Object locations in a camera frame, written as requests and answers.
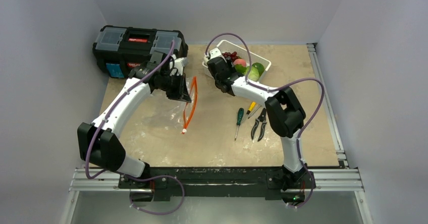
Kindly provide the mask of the clear zip top bag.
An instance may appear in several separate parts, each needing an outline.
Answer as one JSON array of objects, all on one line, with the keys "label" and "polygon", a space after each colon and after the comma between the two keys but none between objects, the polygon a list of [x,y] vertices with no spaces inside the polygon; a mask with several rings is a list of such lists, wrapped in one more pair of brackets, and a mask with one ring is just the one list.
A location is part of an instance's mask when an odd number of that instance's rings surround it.
[{"label": "clear zip top bag", "polygon": [[188,132],[190,122],[195,114],[198,102],[198,84],[197,77],[185,79],[187,93],[190,102],[169,101],[155,106],[155,109],[141,122],[155,129],[172,130],[175,133],[185,135]]}]

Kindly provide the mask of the green cabbage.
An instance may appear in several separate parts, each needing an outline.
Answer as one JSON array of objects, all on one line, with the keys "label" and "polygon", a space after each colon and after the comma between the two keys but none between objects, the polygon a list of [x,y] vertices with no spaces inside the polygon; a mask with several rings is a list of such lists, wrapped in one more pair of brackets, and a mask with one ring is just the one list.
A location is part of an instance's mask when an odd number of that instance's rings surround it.
[{"label": "green cabbage", "polygon": [[257,68],[255,67],[246,67],[246,70],[244,71],[244,75],[247,76],[247,78],[251,81],[258,81],[260,78],[260,74]]}]

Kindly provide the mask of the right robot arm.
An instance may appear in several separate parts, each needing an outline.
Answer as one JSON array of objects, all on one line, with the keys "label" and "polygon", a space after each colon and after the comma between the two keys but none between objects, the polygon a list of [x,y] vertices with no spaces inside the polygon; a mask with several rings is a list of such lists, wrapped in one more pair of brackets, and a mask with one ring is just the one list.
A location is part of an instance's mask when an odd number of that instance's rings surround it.
[{"label": "right robot arm", "polygon": [[271,129],[281,138],[283,180],[287,186],[296,187],[306,174],[300,144],[306,114],[294,91],[285,87],[277,92],[268,92],[265,85],[247,82],[223,56],[206,57],[204,60],[219,90],[254,101],[266,109]]}]

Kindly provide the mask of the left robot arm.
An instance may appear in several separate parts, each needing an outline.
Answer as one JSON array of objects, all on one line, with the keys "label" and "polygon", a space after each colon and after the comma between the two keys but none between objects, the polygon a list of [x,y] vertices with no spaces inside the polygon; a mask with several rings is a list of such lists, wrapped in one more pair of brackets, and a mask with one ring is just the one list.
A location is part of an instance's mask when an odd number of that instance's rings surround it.
[{"label": "left robot arm", "polygon": [[155,90],[165,91],[171,100],[191,102],[184,68],[188,59],[173,56],[161,62],[146,61],[133,68],[125,85],[114,101],[91,123],[82,123],[77,129],[79,152],[85,162],[85,174],[94,179],[101,173],[89,173],[91,164],[101,170],[131,177],[137,188],[150,183],[149,165],[127,154],[120,135],[139,105]]}]

